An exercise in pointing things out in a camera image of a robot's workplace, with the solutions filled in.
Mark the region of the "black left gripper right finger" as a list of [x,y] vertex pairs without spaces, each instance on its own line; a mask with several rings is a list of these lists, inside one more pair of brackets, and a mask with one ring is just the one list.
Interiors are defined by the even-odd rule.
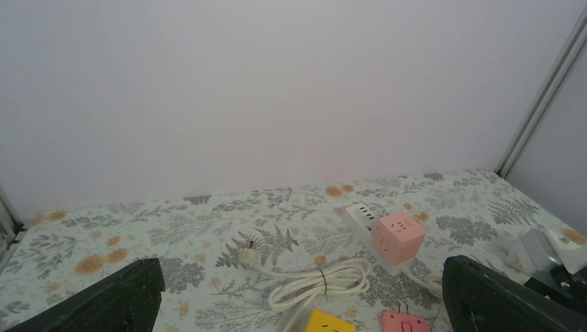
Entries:
[[586,307],[560,291],[544,295],[471,258],[444,262],[444,305],[454,331],[585,331]]

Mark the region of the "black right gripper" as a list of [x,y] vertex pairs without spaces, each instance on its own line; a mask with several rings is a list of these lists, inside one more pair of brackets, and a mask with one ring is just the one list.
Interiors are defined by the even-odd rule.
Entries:
[[548,273],[538,270],[524,287],[586,316],[586,268],[575,274],[564,266],[556,266]]

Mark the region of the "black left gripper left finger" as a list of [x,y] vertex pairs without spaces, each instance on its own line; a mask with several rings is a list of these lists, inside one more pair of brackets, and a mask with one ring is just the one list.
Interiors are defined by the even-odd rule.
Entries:
[[159,259],[140,259],[8,330],[152,331],[164,290]]

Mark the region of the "pink plug adapter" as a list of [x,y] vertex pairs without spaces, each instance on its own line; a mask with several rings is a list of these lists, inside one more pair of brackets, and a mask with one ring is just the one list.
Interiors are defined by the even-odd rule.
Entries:
[[397,309],[386,311],[381,315],[381,332],[430,332],[428,322],[409,313],[406,305],[402,310],[402,304],[398,303]]

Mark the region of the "pink cube socket adapter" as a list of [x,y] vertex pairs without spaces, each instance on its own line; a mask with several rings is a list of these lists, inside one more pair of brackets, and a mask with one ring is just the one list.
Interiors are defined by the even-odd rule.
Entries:
[[426,236],[426,230],[407,212],[381,217],[372,231],[371,242],[391,265],[416,257]]

